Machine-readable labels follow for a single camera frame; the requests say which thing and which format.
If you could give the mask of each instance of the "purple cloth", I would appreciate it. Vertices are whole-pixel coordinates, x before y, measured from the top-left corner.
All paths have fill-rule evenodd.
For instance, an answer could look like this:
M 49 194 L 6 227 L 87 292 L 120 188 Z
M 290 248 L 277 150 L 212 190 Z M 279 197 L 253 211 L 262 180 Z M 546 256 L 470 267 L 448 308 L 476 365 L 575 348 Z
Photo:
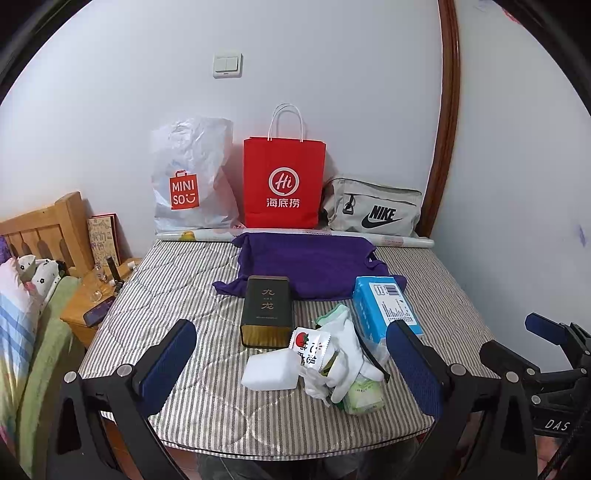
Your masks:
M 243 233 L 232 243 L 242 247 L 238 278 L 217 281 L 220 294 L 244 297 L 250 275 L 288 277 L 295 300 L 344 300 L 353 296 L 357 277 L 389 277 L 375 247 L 358 236 Z M 406 278 L 393 275 L 400 289 Z
M 6 260 L 12 258 L 6 239 L 0 236 L 0 264 L 3 264 Z

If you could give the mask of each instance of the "gray bag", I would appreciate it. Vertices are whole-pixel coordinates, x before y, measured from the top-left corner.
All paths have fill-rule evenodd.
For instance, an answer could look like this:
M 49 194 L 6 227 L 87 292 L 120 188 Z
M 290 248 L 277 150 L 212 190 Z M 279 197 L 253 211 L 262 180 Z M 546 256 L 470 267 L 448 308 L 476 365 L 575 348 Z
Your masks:
M 325 185 L 323 209 L 332 230 L 411 236 L 421 197 L 418 190 L 339 177 Z

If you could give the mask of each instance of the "glass cup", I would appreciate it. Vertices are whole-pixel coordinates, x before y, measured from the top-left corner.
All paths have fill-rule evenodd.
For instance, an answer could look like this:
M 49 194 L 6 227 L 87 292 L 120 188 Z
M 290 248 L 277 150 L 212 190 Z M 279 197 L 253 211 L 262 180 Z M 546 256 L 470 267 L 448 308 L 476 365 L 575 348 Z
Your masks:
M 100 263 L 95 264 L 92 275 L 86 277 L 87 287 L 90 292 L 90 301 L 96 303 L 103 297 L 103 289 L 106 289 L 107 275 Z

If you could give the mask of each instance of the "blue box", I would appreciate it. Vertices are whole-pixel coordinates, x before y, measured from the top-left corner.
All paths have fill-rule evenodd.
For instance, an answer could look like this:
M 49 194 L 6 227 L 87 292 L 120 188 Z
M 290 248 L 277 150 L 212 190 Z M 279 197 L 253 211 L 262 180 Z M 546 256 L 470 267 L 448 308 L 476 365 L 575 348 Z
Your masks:
M 388 325 L 398 319 L 404 320 L 415 335 L 423 334 L 413 309 L 392 277 L 357 277 L 353 303 L 363 336 L 375 343 L 386 338 Z

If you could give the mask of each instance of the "bag handle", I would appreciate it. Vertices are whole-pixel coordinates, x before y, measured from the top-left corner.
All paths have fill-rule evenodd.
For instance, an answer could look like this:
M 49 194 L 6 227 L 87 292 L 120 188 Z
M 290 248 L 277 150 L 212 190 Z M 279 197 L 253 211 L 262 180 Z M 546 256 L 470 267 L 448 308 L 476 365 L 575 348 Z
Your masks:
M 301 119 L 300 109 L 298 107 L 296 107 L 293 103 L 280 103 L 279 105 L 277 105 L 275 107 L 275 110 L 273 110 L 273 117 L 271 117 L 271 124 L 269 125 L 269 132 L 267 133 L 267 140 L 268 141 L 273 140 L 273 137 L 271 136 L 271 130 L 273 129 L 273 122 L 275 121 L 275 117 L 283 109 L 288 108 L 290 106 L 295 108 L 295 111 L 297 112 L 297 116 L 300 119 L 300 142 L 304 141 L 304 121 Z

